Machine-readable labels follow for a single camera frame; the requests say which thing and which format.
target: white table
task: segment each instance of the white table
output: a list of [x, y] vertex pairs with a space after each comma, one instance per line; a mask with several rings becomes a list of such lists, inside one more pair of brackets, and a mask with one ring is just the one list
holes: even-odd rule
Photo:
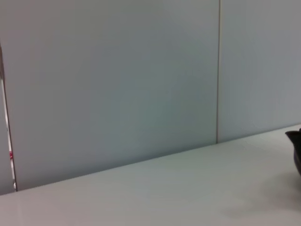
[[3, 226], [300, 226], [281, 129], [0, 197]]

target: table surface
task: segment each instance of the table surface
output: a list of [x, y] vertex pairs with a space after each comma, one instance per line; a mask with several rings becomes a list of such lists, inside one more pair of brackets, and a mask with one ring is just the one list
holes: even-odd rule
[[4, 226], [300, 226], [286, 129], [0, 197]]

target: vertical line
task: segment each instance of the vertical line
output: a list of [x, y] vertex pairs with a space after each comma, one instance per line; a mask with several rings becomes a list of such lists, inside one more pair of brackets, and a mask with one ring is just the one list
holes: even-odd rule
[[7, 99], [6, 99], [6, 88], [5, 88], [5, 72], [4, 72], [4, 63], [3, 63], [3, 54], [2, 54], [2, 47], [0, 44], [0, 64], [1, 64], [1, 87], [2, 87], [2, 93], [3, 93], [3, 104], [4, 104], [4, 112], [5, 117], [7, 118], [7, 127], [8, 127], [8, 142], [11, 147], [11, 153], [13, 155], [13, 169], [12, 173], [15, 176], [15, 184], [16, 184], [16, 191], [18, 191], [17, 187], [17, 179], [16, 179], [16, 168], [15, 168], [15, 159], [14, 159], [14, 152], [13, 152], [13, 144], [11, 143], [11, 133], [10, 133], [10, 124], [9, 124], [9, 115], [8, 115], [8, 105], [7, 105]]
[[221, 68], [221, 45], [222, 45], [222, 0], [219, 0], [218, 10], [218, 59], [217, 59], [217, 92], [216, 92], [216, 143], [219, 141], [219, 89]]

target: light gray partition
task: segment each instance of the light gray partition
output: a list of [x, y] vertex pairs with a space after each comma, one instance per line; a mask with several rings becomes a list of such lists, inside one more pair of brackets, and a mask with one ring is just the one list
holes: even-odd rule
[[2, 0], [19, 190], [213, 144], [218, 11], [218, 0]]
[[[0, 75], [3, 73], [0, 46]], [[0, 80], [0, 195], [14, 191], [13, 174], [10, 165], [8, 148], [8, 130], [5, 121], [3, 90]]]
[[301, 122], [300, 9], [300, 0], [222, 0], [219, 141]]

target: black object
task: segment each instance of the black object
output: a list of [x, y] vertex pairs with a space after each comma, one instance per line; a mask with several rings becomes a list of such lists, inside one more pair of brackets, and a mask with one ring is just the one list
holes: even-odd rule
[[301, 175], [301, 129], [299, 131], [288, 131], [285, 133], [294, 146], [293, 159], [299, 174]]

